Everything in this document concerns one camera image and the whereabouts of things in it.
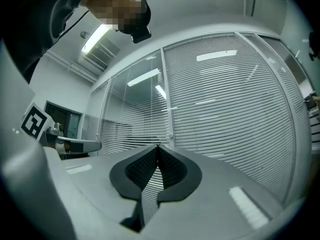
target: doorway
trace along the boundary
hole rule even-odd
[[[52,117],[55,123],[62,125],[63,136],[66,138],[76,139],[80,122],[80,113],[62,108],[47,102],[45,112]]]

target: window blind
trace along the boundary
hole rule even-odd
[[[263,53],[271,64],[271,67],[282,82],[281,87],[285,90],[286,98],[290,104],[295,132],[295,156],[293,157],[292,165],[294,166],[292,186],[286,198],[286,203],[288,204],[301,195],[310,167],[312,135],[307,106],[290,69],[274,50],[257,35],[245,34],[244,36]]]
[[[101,119],[99,155],[143,145],[169,144],[169,125],[161,53],[139,60],[111,80]],[[158,210],[163,190],[160,170],[141,193],[144,223]]]
[[[82,126],[81,138],[83,140],[96,141],[98,139],[101,110],[107,86],[108,81],[102,84],[90,95],[88,104],[85,109],[85,116]],[[92,152],[90,153],[90,155],[96,156],[97,152]]]
[[[230,163],[282,200],[294,128],[266,63],[230,34],[168,47],[164,56],[176,146]]]

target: wall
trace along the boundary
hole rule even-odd
[[[67,68],[43,56],[33,73],[30,87],[35,96],[32,100],[41,109],[49,101],[66,109],[84,114],[92,83],[67,71]],[[83,119],[79,123],[81,132]]]
[[[281,34],[285,25],[287,0],[256,0],[253,18]]]
[[[320,94],[320,61],[310,60],[309,57],[309,33],[313,29],[303,12],[293,0],[287,1],[287,14],[280,39],[302,65],[313,89]]]
[[[179,18],[152,29],[152,37],[138,44],[130,43],[122,49],[109,68],[93,85],[92,91],[107,79],[140,58],[168,45],[186,39],[218,32],[248,31],[279,37],[274,31],[251,17],[231,14],[202,14]]]

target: fluorescent light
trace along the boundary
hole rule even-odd
[[[207,118],[201,118],[200,120],[209,120],[209,119],[215,119],[215,118],[218,118],[219,115],[216,115],[216,116],[212,116],[212,117],[207,117]]]
[[[237,50],[223,50],[202,54],[196,57],[197,62],[237,55]]]
[[[148,61],[148,60],[152,60],[152,59],[155,59],[155,58],[156,58],[156,56],[151,55],[151,56],[149,56],[148,58],[146,58],[145,60]]]
[[[157,85],[155,88],[158,90],[158,92],[159,92],[159,93],[164,97],[164,99],[166,100],[166,99],[167,99],[166,93],[165,93],[165,91],[161,88],[161,86],[160,86],[160,85]]]
[[[112,28],[112,25],[101,24],[86,41],[81,52],[83,52],[84,54],[88,54],[92,49],[92,47],[94,47],[96,43],[100,40],[100,38],[102,38],[104,34],[107,33],[107,31],[110,30],[111,28]]]
[[[137,78],[131,80],[130,82],[127,83],[127,85],[128,86],[134,86],[137,83],[140,83],[143,80],[146,80],[146,79],[151,78],[153,76],[156,76],[159,73],[160,73],[159,69],[156,68],[154,70],[151,70],[151,71],[149,71],[149,72],[147,72],[145,74],[142,74],[142,75],[138,76]]]
[[[175,106],[175,107],[172,107],[172,108],[169,108],[170,110],[175,110],[175,109],[177,109],[178,107],[177,106]]]
[[[238,186],[229,190],[229,195],[254,230],[268,224],[268,217],[256,206],[249,196]]]
[[[215,101],[215,99],[210,99],[210,100],[206,100],[206,101],[198,102],[198,103],[196,103],[196,105],[200,105],[200,104],[208,103],[208,102],[214,102],[214,101]]]

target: air vent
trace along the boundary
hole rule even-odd
[[[99,65],[100,67],[102,67],[103,69],[107,69],[108,65],[103,63],[100,59],[98,59],[96,56],[94,56],[91,52],[89,52],[86,57],[95,62],[97,65]]]

